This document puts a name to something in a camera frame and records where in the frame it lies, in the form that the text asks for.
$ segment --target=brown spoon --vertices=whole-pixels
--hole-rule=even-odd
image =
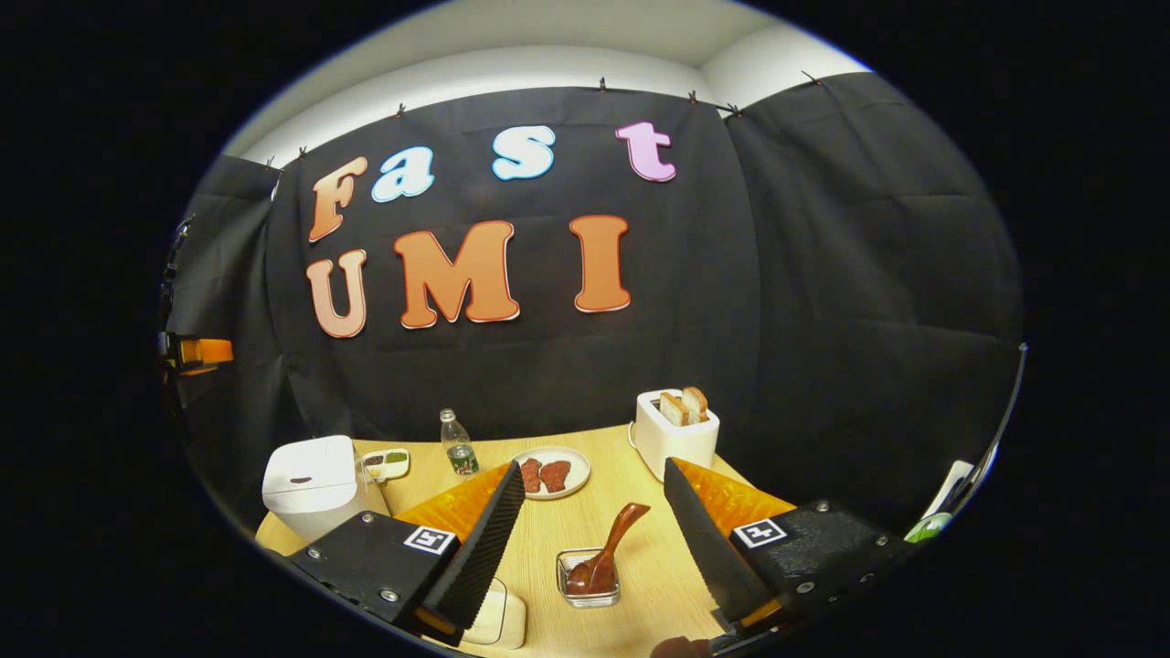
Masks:
[[[618,549],[618,542],[626,534],[626,530],[634,525],[634,521],[649,512],[648,505],[631,502],[613,520],[613,528],[610,529],[610,539],[605,542],[605,548],[593,557],[573,567],[565,582],[565,592],[601,594],[613,591],[617,577],[613,573],[613,551]]]

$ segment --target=bread slice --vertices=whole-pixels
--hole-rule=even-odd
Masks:
[[[679,398],[666,391],[662,391],[662,395],[659,396],[659,411],[662,412],[662,416],[666,416],[667,420],[680,427],[689,424],[690,413],[687,411],[687,407],[683,406]]]
[[[682,405],[690,412],[690,425],[707,420],[707,396],[694,386],[682,390]]]

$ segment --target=white box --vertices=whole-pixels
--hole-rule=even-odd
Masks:
[[[366,481],[353,441],[340,434],[273,451],[264,469],[263,499],[264,507],[307,542],[359,512],[390,515],[381,489]]]
[[[682,396],[682,391],[677,389],[660,389],[638,396],[633,436],[634,447],[660,482],[668,457],[710,468],[715,460],[715,443],[720,436],[720,417],[710,409],[707,410],[707,420],[702,423],[686,426],[670,423],[656,406],[663,391],[675,397]]]

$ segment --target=orange letter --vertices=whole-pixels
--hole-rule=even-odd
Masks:
[[[337,231],[337,227],[342,225],[342,215],[337,214],[333,204],[340,204],[343,208],[350,205],[350,200],[353,198],[352,177],[365,173],[365,158],[358,156],[312,186],[312,191],[317,193],[317,207],[312,213],[312,229],[309,231],[310,242],[321,240]]]
[[[342,317],[333,310],[333,295],[329,290],[329,274],[333,263],[318,260],[309,266],[305,274],[312,285],[312,309],[317,311],[317,323],[335,338],[352,338],[365,327],[365,290],[362,289],[362,263],[365,249],[345,252],[337,259],[345,272],[345,290],[350,296],[350,313]]]
[[[508,294],[508,239],[515,229],[507,221],[481,221],[467,232],[463,246],[452,263],[434,233],[407,233],[394,242],[402,256],[406,279],[406,313],[402,327],[426,329],[439,316],[427,304],[427,292],[447,322],[455,322],[468,287],[472,303],[467,317],[472,322],[501,322],[519,315],[519,304]]]
[[[629,292],[621,287],[618,240],[629,228],[626,220],[610,214],[578,217],[569,229],[581,240],[581,292],[577,310],[600,313],[629,306]]]

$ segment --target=plastic bottle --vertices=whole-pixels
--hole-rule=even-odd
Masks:
[[[475,451],[472,448],[472,437],[467,430],[455,420],[455,412],[445,409],[439,412],[439,420],[442,429],[439,438],[442,440],[443,452],[450,460],[452,468],[460,475],[474,475],[480,472],[480,462],[475,459]]]

